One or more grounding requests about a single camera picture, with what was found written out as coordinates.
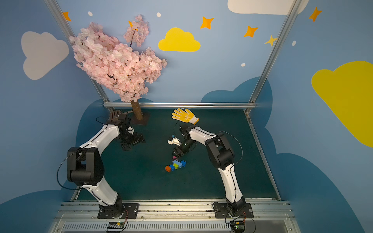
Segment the light blue long lego brick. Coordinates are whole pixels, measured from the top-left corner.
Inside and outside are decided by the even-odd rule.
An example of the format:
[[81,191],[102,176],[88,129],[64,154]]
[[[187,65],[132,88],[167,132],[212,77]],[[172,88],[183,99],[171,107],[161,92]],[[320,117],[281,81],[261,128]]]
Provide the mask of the light blue long lego brick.
[[183,167],[183,165],[181,164],[181,162],[179,162],[178,160],[174,160],[174,161],[173,161],[173,164],[174,164],[174,163],[178,164],[179,168],[182,168],[182,167]]

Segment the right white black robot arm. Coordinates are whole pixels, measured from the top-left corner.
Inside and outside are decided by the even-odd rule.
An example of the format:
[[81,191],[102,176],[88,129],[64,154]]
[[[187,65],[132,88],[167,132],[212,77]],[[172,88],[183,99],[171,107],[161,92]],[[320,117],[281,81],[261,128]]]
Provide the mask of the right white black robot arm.
[[207,149],[211,164],[222,178],[228,210],[233,214],[243,210],[246,201],[239,188],[235,174],[234,151],[223,132],[213,134],[197,126],[183,125],[180,132],[184,139],[169,137],[168,144],[175,145],[173,159],[178,159],[190,151],[193,144],[199,142]]

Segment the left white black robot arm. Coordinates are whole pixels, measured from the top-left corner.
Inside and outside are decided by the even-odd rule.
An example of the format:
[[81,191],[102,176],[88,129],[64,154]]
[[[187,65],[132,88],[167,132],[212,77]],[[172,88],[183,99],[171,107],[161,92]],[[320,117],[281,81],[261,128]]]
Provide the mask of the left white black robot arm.
[[105,179],[101,154],[117,138],[123,151],[145,141],[142,134],[135,132],[130,121],[127,113],[115,111],[93,138],[79,147],[70,148],[67,156],[67,179],[90,192],[98,201],[100,210],[112,212],[117,217],[125,209],[120,195]]

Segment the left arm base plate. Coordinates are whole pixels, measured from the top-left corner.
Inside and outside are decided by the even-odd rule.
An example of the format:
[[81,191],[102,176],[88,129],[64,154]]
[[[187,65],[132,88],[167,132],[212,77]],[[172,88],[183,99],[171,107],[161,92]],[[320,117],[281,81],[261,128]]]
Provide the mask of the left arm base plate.
[[139,204],[122,203],[119,205],[99,205],[98,219],[135,219],[138,215]]

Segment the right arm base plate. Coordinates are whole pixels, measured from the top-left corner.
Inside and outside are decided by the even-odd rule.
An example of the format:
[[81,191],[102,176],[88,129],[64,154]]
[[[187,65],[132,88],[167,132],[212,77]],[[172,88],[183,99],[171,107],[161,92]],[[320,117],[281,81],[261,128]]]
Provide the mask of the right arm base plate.
[[238,211],[228,206],[227,203],[214,202],[212,208],[215,213],[215,218],[228,219],[244,216],[246,216],[246,218],[254,218],[253,209],[249,203],[246,203],[243,208]]

